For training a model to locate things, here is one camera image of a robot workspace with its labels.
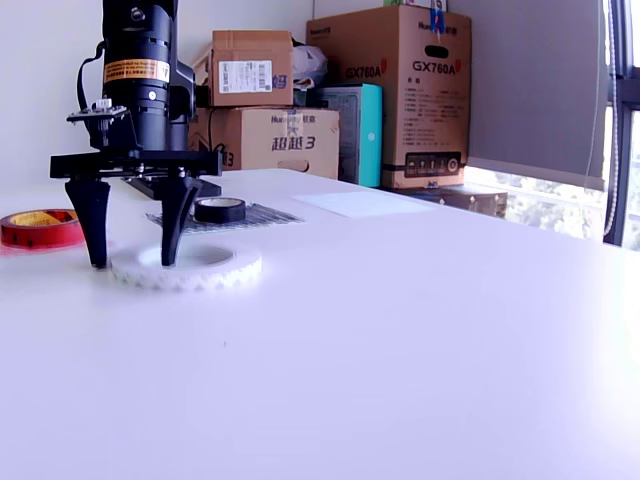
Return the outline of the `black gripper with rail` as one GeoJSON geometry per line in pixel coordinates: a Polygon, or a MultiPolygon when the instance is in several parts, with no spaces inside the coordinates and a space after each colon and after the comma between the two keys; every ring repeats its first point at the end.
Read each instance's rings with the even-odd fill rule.
{"type": "Polygon", "coordinates": [[[85,124],[94,150],[53,156],[49,174],[53,179],[71,179],[65,184],[65,191],[80,222],[91,265],[96,269],[107,267],[106,217],[111,187],[102,180],[72,178],[186,175],[164,178],[159,185],[161,264],[172,267],[187,216],[201,189],[201,182],[195,178],[219,176],[223,151],[145,150],[137,142],[131,112],[110,101],[97,101],[66,120],[85,124]]]}

